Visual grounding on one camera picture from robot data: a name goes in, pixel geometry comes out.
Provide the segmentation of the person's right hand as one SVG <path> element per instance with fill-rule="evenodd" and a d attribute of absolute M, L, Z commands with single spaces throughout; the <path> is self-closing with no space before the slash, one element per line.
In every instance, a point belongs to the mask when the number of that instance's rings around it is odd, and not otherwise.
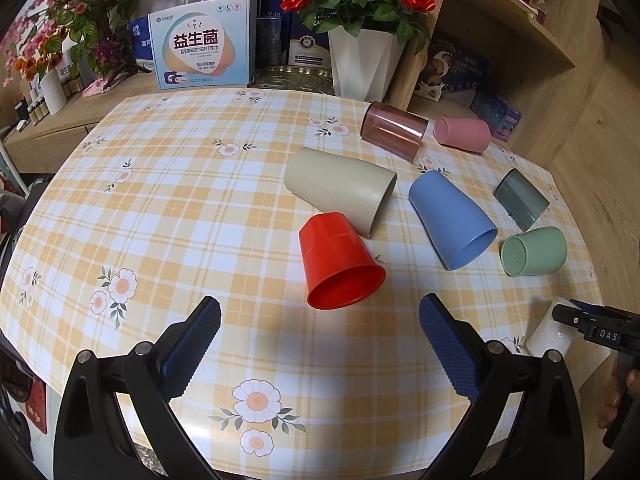
<path fill-rule="evenodd" d="M 624 392 L 629 393 L 634 398 L 638 398 L 639 372 L 638 370 L 631 370 L 626 379 L 620 382 L 617 378 L 617 368 L 614 367 L 611 377 L 605 385 L 603 403 L 597 414 L 598 427 L 600 429 L 608 428 L 616 419 Z"/>

